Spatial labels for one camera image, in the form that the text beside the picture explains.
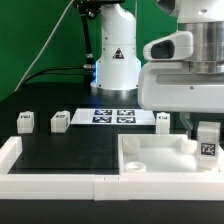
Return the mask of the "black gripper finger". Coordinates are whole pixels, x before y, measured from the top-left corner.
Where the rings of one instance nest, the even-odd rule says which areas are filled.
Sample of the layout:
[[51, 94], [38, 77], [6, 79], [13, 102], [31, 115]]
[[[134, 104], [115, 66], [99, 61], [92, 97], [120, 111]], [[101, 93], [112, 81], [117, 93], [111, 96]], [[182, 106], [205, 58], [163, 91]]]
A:
[[189, 112], [180, 113], [180, 121], [186, 129], [186, 134], [191, 137], [193, 131], [193, 123], [191, 121], [191, 114]]

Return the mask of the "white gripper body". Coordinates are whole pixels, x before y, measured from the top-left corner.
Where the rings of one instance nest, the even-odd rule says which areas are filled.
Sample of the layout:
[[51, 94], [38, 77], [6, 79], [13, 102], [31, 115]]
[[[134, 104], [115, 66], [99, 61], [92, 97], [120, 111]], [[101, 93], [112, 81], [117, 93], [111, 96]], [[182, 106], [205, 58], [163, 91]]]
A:
[[195, 74], [184, 62], [148, 62], [139, 75], [144, 110], [224, 113], [224, 74]]

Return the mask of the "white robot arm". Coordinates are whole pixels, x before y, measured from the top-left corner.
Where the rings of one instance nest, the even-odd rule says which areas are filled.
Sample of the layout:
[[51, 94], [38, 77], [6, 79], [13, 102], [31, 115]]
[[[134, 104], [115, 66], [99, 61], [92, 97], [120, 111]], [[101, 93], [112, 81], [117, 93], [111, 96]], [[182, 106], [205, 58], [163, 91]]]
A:
[[101, 57], [86, 46], [91, 90], [136, 94], [144, 110], [178, 112], [187, 130], [193, 112], [224, 113], [224, 0], [154, 0], [177, 29], [144, 46], [146, 64], [136, 57], [136, 19], [124, 1], [74, 0], [84, 21], [101, 17]]

